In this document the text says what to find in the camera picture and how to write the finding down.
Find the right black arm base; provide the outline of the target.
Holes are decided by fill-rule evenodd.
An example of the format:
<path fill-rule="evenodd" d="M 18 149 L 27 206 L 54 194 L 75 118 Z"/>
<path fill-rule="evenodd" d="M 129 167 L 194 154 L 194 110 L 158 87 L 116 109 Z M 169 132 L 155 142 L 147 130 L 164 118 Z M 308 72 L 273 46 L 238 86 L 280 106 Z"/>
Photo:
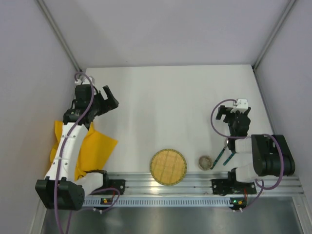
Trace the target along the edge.
<path fill-rule="evenodd" d="M 236 168 L 228 172 L 227 178 L 212 179 L 212 189 L 214 195 L 248 195 L 256 194 L 254 182 L 238 182 L 236 180 Z"/>

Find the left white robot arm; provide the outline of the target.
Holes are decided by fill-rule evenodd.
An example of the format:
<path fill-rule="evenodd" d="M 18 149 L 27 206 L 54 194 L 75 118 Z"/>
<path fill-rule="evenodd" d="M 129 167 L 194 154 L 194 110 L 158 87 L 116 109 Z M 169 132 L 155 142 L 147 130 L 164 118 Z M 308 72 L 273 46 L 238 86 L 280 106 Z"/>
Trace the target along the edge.
<path fill-rule="evenodd" d="M 63 115 L 59 146 L 52 165 L 44 179 L 36 182 L 35 190 L 45 208 L 78 211 L 86 196 L 109 187 L 105 170 L 88 170 L 86 175 L 76 179 L 75 169 L 84 138 L 94 118 L 119 106 L 109 86 L 101 92 L 93 85 L 81 84 L 75 88 L 73 107 Z"/>

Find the small round glass cup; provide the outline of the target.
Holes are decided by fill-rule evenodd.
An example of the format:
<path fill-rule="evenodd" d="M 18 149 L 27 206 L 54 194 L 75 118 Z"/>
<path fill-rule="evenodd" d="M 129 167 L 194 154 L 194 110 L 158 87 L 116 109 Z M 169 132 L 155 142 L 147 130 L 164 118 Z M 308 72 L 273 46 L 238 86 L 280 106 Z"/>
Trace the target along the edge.
<path fill-rule="evenodd" d="M 210 170 L 212 164 L 212 160 L 209 156 L 200 156 L 198 159 L 198 167 L 202 171 Z"/>

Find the yellow cloth placemat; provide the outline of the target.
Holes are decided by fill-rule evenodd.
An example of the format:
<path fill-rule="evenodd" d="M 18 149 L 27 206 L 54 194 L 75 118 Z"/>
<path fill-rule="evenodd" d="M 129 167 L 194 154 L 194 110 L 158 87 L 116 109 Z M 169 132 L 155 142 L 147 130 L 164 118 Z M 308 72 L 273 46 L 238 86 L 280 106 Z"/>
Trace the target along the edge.
<path fill-rule="evenodd" d="M 96 131 L 93 124 L 88 131 L 77 126 L 67 138 L 66 134 L 72 125 L 74 124 L 70 123 L 69 127 L 64 127 L 63 122 L 54 122 L 57 141 L 51 149 L 51 167 L 45 175 L 50 180 L 55 180 L 59 159 L 59 178 L 65 177 L 70 181 L 77 181 L 88 172 L 102 170 L 118 143 L 117 140 Z"/>

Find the round woven bamboo plate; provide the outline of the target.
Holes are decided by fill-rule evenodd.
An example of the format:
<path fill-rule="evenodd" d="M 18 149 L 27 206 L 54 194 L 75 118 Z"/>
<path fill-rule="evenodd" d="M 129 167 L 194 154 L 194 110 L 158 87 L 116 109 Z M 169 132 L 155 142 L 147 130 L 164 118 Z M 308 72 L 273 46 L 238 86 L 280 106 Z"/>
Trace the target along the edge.
<path fill-rule="evenodd" d="M 150 173 L 153 179 L 163 186 L 174 186 L 180 183 L 185 178 L 187 169 L 185 157 L 174 149 L 158 151 L 150 162 Z"/>

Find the fork with teal handle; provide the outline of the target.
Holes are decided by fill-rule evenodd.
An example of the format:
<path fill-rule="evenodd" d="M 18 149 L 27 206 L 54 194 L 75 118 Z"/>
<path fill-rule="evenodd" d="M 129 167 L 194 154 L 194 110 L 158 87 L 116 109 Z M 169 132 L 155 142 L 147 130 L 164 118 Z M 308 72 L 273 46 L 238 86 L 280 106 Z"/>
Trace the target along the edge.
<path fill-rule="evenodd" d="M 223 166 L 227 165 L 229 161 L 233 158 L 233 156 L 236 154 L 235 151 L 231 151 L 231 154 L 227 157 L 227 159 L 224 161 Z"/>

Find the spoon with teal handle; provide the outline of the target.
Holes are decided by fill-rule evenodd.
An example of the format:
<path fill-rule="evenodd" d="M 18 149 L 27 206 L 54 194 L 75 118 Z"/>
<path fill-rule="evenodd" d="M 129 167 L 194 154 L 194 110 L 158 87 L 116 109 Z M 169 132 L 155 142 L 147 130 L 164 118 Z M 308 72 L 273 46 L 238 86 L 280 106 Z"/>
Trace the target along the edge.
<path fill-rule="evenodd" d="M 218 163 L 218 161 L 220 160 L 220 158 L 224 154 L 225 150 L 228 148 L 228 142 L 229 142 L 229 139 L 226 138 L 225 141 L 224 141 L 224 146 L 223 146 L 221 152 L 218 154 L 217 158 L 214 160 L 214 162 L 213 162 L 213 164 L 211 166 L 211 170 L 216 166 L 216 164 Z"/>

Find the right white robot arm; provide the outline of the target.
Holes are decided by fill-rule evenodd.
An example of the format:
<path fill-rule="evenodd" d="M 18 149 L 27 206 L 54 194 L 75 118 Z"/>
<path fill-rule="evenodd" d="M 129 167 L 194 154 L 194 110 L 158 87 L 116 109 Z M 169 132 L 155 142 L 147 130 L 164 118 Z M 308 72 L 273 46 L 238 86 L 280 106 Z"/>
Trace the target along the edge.
<path fill-rule="evenodd" d="M 295 162 L 283 135 L 248 133 L 251 108 L 245 99 L 234 100 L 232 107 L 219 103 L 214 107 L 210 120 L 223 120 L 229 135 L 222 134 L 232 155 L 251 154 L 250 163 L 228 172 L 231 185 L 256 184 L 264 190 L 273 190 L 284 176 L 292 176 Z"/>

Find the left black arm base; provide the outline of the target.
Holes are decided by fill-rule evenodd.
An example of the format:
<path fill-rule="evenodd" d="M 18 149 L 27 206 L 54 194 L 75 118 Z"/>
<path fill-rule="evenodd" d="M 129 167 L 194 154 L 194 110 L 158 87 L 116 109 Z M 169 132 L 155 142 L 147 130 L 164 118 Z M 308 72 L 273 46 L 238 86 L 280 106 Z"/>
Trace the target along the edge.
<path fill-rule="evenodd" d="M 108 173 L 105 173 L 103 176 L 103 188 L 104 189 L 114 188 L 114 189 L 117 189 L 121 195 L 123 195 L 125 191 L 125 184 L 126 184 L 125 179 L 120 179 L 119 177 L 113 178 Z"/>

